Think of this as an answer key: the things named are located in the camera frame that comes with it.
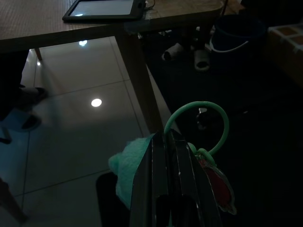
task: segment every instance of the white slipper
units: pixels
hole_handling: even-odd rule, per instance
[[[210,68],[209,56],[206,50],[195,51],[195,69],[199,72],[206,72]]]
[[[176,43],[174,46],[168,48],[162,55],[163,61],[172,61],[175,60],[180,54],[185,51],[184,47],[181,44]]]

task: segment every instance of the table leg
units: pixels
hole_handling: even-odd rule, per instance
[[[18,206],[14,197],[9,191],[7,183],[0,178],[0,206],[2,206],[8,213],[10,213],[19,223],[24,223],[27,219],[26,215]]]
[[[41,55],[40,49],[39,49],[39,48],[36,48],[36,49],[35,49],[35,52],[36,52],[36,55],[37,55],[37,57],[38,57],[38,60],[39,60],[39,61],[42,61],[42,55]]]
[[[116,41],[150,133],[163,125],[137,35],[116,35]]]

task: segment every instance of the red keychain tag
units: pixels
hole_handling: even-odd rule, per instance
[[[205,159],[199,160],[199,163],[208,176],[218,206],[222,211],[236,215],[237,209],[234,206],[235,197],[226,175],[217,167],[209,164]]]

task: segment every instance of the blue bucket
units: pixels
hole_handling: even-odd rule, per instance
[[[213,71],[226,72],[247,66],[260,53],[266,33],[266,26],[254,17],[227,15],[218,19],[210,40]]]

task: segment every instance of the cable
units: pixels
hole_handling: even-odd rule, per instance
[[[172,114],[172,116],[169,118],[169,120],[167,121],[165,128],[164,128],[164,136],[167,137],[168,132],[170,131],[171,125],[173,124],[173,122],[175,121],[175,119],[177,117],[179,117],[186,110],[189,110],[191,108],[197,108],[197,107],[212,108],[212,109],[218,111],[219,114],[221,115],[221,117],[223,118],[223,123],[224,123],[223,134],[222,134],[219,142],[214,146],[214,148],[212,148],[210,151],[207,152],[203,148],[196,150],[194,145],[189,144],[191,150],[194,152],[195,155],[197,155],[197,154],[202,155],[208,162],[215,165],[212,155],[214,155],[222,147],[222,145],[226,141],[226,138],[228,136],[228,131],[229,131],[228,116],[227,116],[226,112],[219,105],[217,105],[215,103],[211,103],[211,102],[206,102],[206,101],[201,101],[201,102],[196,101],[196,102],[188,103],[188,104],[182,106],[176,112],[174,112]]]
[[[228,5],[228,0],[225,0],[225,3],[224,3],[224,6],[223,6],[223,10],[222,10],[221,16],[224,16],[225,11],[226,11],[226,8],[227,8],[227,5]]]
[[[155,5],[156,5],[156,0],[153,0],[153,5],[149,6],[149,7],[146,7],[144,10],[145,11],[151,10]]]

